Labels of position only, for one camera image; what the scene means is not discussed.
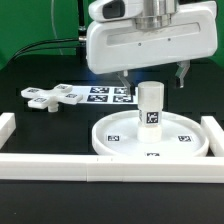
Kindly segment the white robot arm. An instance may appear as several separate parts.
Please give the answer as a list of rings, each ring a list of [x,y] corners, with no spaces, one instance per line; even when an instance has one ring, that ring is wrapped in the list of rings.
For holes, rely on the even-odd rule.
[[[86,53],[95,74],[115,72],[126,93],[132,69],[177,63],[184,84],[190,61],[209,57],[218,47],[215,1],[179,4],[178,0],[95,0],[89,5],[92,23]]]

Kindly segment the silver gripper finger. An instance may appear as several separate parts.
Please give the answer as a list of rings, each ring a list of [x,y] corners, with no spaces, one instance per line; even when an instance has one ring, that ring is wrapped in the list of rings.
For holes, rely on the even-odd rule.
[[[190,68],[190,61],[181,61],[177,63],[178,69],[175,74],[176,77],[176,87],[177,88],[183,88],[184,87],[184,77],[187,74],[189,68]]]
[[[125,70],[125,71],[119,71],[117,73],[117,76],[118,76],[118,78],[120,79],[120,81],[122,82],[122,84],[125,87],[125,94],[128,95],[128,96],[133,96],[134,95],[134,84],[133,83],[130,83],[127,80],[128,71],[127,70]]]

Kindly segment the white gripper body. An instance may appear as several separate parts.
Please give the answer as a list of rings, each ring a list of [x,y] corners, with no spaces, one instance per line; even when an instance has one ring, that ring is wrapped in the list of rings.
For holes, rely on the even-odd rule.
[[[213,0],[95,0],[89,15],[87,63],[96,74],[209,57],[218,47]]]

